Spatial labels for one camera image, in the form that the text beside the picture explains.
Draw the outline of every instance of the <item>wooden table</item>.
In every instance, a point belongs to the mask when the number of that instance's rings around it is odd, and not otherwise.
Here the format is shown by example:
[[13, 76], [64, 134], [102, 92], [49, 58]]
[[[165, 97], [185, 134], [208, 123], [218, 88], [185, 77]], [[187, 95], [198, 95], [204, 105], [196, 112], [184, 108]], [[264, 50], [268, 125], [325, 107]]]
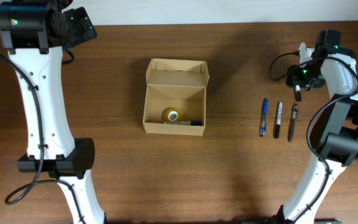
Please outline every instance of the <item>wooden table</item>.
[[[326, 87], [303, 92], [295, 139], [287, 142], [293, 90], [269, 80], [279, 54], [314, 46], [323, 29], [342, 33], [354, 49], [358, 71], [358, 22], [297, 22], [181, 26], [97, 27], [98, 38], [73, 49], [63, 67], [63, 91], [70, 129], [92, 137], [92, 168], [98, 201], [111, 222], [214, 222], [276, 214], [294, 192], [310, 151], [306, 127], [329, 100]], [[207, 60], [211, 79], [203, 137], [145, 134], [142, 114], [145, 70], [151, 58]], [[278, 62], [284, 72], [296, 57]], [[260, 108], [283, 102], [282, 136], [273, 138], [275, 106], [267, 135], [259, 137]], [[0, 223], [70, 223], [57, 185], [36, 186], [20, 203], [7, 194], [30, 182], [17, 171], [26, 152], [27, 126], [16, 76], [0, 66]], [[358, 161], [329, 191], [318, 218], [358, 223]]]

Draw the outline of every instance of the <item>pen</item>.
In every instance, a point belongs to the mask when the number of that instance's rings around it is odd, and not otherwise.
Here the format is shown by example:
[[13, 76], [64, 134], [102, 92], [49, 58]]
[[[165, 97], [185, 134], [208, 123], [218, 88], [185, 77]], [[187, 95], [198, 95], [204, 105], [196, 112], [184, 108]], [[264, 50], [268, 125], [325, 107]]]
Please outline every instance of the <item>pen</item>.
[[283, 110], [283, 103], [278, 102], [278, 108], [277, 108], [277, 120], [276, 120], [276, 126], [274, 131], [274, 138], [278, 139], [280, 137], [280, 126], [281, 126], [281, 114]]
[[292, 139], [293, 139], [293, 132], [295, 130], [295, 120], [297, 117], [298, 117], [298, 105], [295, 104], [293, 107], [293, 111], [292, 111], [291, 133], [290, 133], [289, 142], [292, 142]]
[[267, 107], [269, 103], [266, 98], [264, 98], [263, 108], [262, 108], [262, 123], [260, 124], [260, 137], [263, 137], [266, 133], [266, 114]]
[[202, 121], [181, 121], [181, 122], [164, 122], [164, 124], [202, 126]]

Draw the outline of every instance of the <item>yellow tape roll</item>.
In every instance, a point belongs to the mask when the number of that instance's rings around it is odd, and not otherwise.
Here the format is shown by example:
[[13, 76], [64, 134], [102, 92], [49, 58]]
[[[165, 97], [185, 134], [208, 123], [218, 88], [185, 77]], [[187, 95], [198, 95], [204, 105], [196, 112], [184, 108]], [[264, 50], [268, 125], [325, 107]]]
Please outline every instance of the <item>yellow tape roll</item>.
[[164, 120], [166, 122], [180, 122], [181, 112], [178, 109], [169, 109], [165, 112]]

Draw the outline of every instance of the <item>cardboard box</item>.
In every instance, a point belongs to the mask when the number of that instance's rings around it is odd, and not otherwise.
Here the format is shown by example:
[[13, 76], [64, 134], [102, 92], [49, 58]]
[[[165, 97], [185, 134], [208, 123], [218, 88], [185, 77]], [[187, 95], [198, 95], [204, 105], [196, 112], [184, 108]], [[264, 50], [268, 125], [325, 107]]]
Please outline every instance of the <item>cardboard box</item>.
[[[152, 59], [146, 71], [145, 132], [202, 136], [208, 80], [206, 62]], [[170, 108], [181, 111], [182, 121], [202, 121], [203, 125], [163, 124], [165, 112]]]

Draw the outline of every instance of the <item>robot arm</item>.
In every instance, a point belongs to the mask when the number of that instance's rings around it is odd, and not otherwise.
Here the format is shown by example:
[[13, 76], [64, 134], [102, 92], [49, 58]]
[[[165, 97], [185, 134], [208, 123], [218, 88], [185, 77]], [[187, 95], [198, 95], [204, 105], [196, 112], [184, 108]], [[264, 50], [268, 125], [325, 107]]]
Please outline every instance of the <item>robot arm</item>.
[[[335, 30], [327, 30], [318, 36], [315, 49], [307, 49], [302, 43], [299, 49], [300, 62], [322, 56], [336, 57], [346, 62], [356, 72], [356, 60], [351, 57], [353, 53], [350, 50], [330, 51], [330, 48], [338, 48], [338, 38], [340, 33], [338, 35]], [[343, 64], [326, 59], [322, 63], [312, 64], [311, 68], [305, 66], [303, 70], [313, 71], [315, 70], [313, 67], [319, 67], [321, 75], [326, 80], [331, 100], [338, 98], [338, 95], [347, 95], [356, 91], [357, 80]], [[351, 119], [357, 128], [343, 127], [345, 119]], [[330, 186], [353, 160], [358, 159], [358, 93], [350, 99], [335, 102], [323, 111], [312, 129], [310, 138], [313, 148], [317, 149], [317, 153], [329, 164], [331, 169], [329, 178], [326, 180], [327, 167], [324, 162], [311, 153], [308, 168], [298, 188], [277, 215], [281, 220], [279, 223], [314, 223], [317, 209]], [[309, 207], [309, 203], [316, 198], [314, 205]]]
[[[79, 220], [103, 224], [107, 219], [91, 178], [94, 143], [90, 138], [74, 139], [71, 135], [61, 81], [63, 48], [95, 38], [96, 32], [83, 8], [62, 13], [70, 3], [13, 1], [0, 5], [2, 44], [9, 51], [10, 61], [22, 72], [17, 71], [17, 77], [29, 132], [27, 153], [17, 161], [17, 166], [21, 172], [48, 172], [51, 178], [63, 183], [58, 185], [65, 194], [74, 223]], [[23, 74], [36, 90], [42, 127], [37, 122], [35, 99]], [[44, 131], [43, 136], [39, 136], [39, 129]], [[41, 147], [45, 151], [42, 166], [39, 165]]]

